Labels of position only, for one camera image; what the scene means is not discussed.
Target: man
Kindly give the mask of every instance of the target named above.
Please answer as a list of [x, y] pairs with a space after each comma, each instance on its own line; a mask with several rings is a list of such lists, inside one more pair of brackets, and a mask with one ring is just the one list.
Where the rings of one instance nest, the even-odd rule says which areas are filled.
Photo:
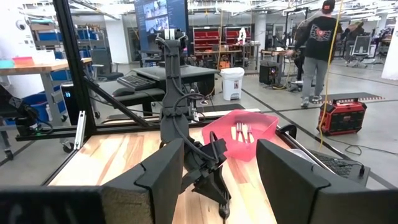
[[[315, 96], [313, 102], [317, 103], [322, 98], [320, 93], [323, 90], [323, 82], [328, 69], [329, 53], [332, 46], [333, 34], [337, 20], [332, 18], [331, 13], [335, 8], [334, 0], [326, 0], [323, 2], [322, 15], [308, 23], [304, 34], [297, 41], [294, 50], [287, 51], [286, 55], [291, 56], [305, 42], [305, 60], [304, 60], [304, 76], [303, 76], [303, 92], [302, 92], [302, 108], [308, 108], [311, 82], [314, 76], [317, 76], [315, 85]], [[341, 26], [338, 26], [338, 34], [342, 33]]]
[[363, 22], [356, 22], [353, 26], [348, 26], [345, 30], [345, 34], [347, 36], [346, 40], [346, 49], [344, 59], [346, 60], [346, 64], [351, 62], [351, 47], [355, 44], [356, 37], [359, 35], [363, 35], [365, 30], [362, 28]]

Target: gray pants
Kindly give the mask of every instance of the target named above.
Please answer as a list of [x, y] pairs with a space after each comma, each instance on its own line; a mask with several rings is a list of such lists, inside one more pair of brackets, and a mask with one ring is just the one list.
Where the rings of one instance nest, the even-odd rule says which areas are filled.
[[328, 70], [328, 62], [305, 57], [304, 60], [304, 76], [303, 76], [303, 99], [310, 97], [311, 83], [314, 76], [317, 76], [317, 84], [315, 85], [315, 96], [320, 96], [323, 90], [325, 75]]
[[345, 51], [345, 55], [344, 55], [344, 59], [346, 61], [351, 61], [351, 46], [353, 46], [355, 44], [355, 40], [347, 40], [346, 43], [346, 51]]

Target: tv screen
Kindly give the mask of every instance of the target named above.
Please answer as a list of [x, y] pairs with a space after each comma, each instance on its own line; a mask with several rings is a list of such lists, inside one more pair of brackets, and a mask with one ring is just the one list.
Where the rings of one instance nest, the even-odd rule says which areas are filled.
[[187, 2], [183, 0], [135, 0], [141, 52], [160, 52], [155, 44], [158, 33], [164, 29], [187, 32]]

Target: red power station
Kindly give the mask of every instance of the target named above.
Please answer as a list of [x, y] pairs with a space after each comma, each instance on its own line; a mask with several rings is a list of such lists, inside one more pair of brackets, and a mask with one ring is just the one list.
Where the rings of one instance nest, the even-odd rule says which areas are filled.
[[[339, 103], [339, 101], [350, 101], [349, 103]], [[322, 119], [323, 109], [321, 106], [317, 130]], [[325, 118], [322, 124], [322, 133], [326, 136], [337, 134], [357, 133], [362, 128], [365, 117], [366, 105], [355, 99], [333, 100], [332, 104], [326, 104]]]

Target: keyboard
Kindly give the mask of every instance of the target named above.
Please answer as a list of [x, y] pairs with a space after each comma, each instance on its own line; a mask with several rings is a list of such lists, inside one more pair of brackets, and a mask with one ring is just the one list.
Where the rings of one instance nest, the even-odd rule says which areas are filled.
[[148, 78], [139, 77], [137, 75], [128, 75], [120, 77], [116, 80], [125, 87], [131, 88], [134, 91], [148, 90], [156, 87], [156, 82]]
[[366, 186], [370, 168], [365, 167], [365, 173], [362, 177], [360, 177], [359, 170], [361, 169], [361, 166], [357, 162], [341, 160], [313, 150], [310, 150], [310, 152], [321, 162], [323, 162], [324, 165], [329, 167], [329, 169], [331, 169], [335, 174]]

